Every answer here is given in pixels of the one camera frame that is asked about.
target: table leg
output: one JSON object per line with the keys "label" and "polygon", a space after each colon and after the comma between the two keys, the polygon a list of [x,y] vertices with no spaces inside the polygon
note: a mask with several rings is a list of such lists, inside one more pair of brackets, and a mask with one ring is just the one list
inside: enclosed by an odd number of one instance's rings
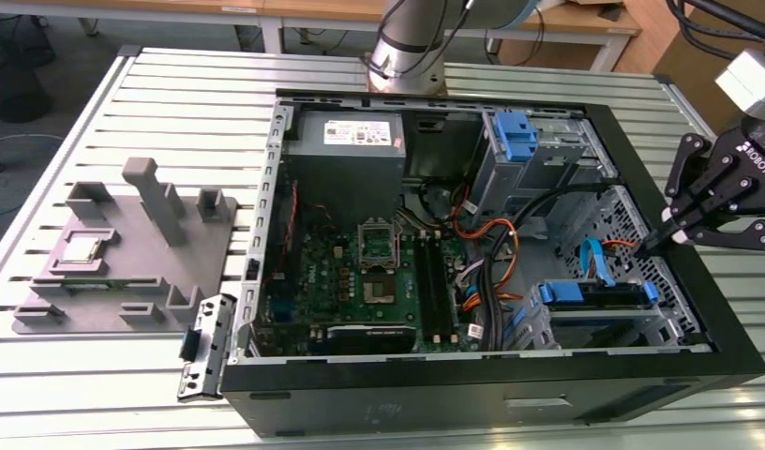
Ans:
{"label": "table leg", "polygon": [[485,41],[485,51],[489,54],[497,54],[499,53],[499,47],[503,45],[503,39],[493,39],[493,38],[488,38],[488,40]]}
{"label": "table leg", "polygon": [[619,57],[624,52],[624,48],[631,42],[631,36],[628,35],[611,35],[608,42],[599,49],[596,54],[595,63],[592,64],[592,72],[611,72],[619,61]]}
{"label": "table leg", "polygon": [[91,23],[91,19],[77,18],[80,22],[80,26],[83,27],[83,31],[85,31],[85,36],[93,37],[99,35],[99,31],[96,30],[95,23]]}
{"label": "table leg", "polygon": [[283,37],[283,21],[279,17],[260,17],[263,42],[267,53],[284,53],[285,40]]}

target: wooden table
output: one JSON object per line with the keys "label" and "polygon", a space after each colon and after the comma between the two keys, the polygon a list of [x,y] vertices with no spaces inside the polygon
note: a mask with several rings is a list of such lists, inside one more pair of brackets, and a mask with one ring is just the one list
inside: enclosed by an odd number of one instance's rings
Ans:
{"label": "wooden table", "polygon": [[[284,52],[287,27],[376,31],[388,0],[0,0],[0,12],[181,23],[255,25],[263,29],[267,53]],[[591,70],[614,69],[640,26],[627,11],[618,22],[602,19],[598,8],[562,5],[544,13],[547,42],[602,46]],[[539,20],[517,28],[460,30],[467,38],[535,40]]]}

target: green motherboard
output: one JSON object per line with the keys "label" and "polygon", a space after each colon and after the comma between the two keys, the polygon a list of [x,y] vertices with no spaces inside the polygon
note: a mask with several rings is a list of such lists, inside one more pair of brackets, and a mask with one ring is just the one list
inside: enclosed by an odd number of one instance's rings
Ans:
{"label": "green motherboard", "polygon": [[[273,289],[261,303],[261,323],[255,327],[261,354],[303,356],[319,354],[312,343],[335,325],[408,326],[416,331],[412,353],[464,352],[469,343],[461,337],[453,289],[455,271],[464,262],[463,243],[456,239],[433,242],[440,246],[445,297],[452,314],[452,332],[440,338],[424,336],[416,247],[424,236],[401,233],[391,246],[384,233],[308,234],[304,238],[296,281],[280,281],[287,289]],[[360,252],[376,258],[393,257],[396,267],[361,269]]]}

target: blue latch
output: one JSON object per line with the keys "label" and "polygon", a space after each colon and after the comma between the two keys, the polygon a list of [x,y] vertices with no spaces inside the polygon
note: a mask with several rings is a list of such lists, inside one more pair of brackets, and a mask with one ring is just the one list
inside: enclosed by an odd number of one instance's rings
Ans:
{"label": "blue latch", "polygon": [[655,305],[660,295],[658,294],[658,287],[651,281],[644,282],[644,293],[647,293],[647,298],[650,298],[650,304]]}
{"label": "blue latch", "polygon": [[499,138],[505,144],[505,156],[511,162],[525,162],[533,158],[537,148],[537,129],[523,112],[493,114]]}
{"label": "blue latch", "polygon": [[549,281],[539,286],[544,303],[580,303],[584,301],[583,291],[576,281]]}

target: motherboard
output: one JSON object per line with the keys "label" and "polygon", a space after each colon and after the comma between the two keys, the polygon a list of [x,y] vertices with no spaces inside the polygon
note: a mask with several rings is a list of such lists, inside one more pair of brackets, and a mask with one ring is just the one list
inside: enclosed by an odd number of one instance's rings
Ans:
{"label": "motherboard", "polygon": [[296,280],[275,279],[255,326],[265,356],[464,352],[452,281],[463,242],[368,222],[309,233]]}

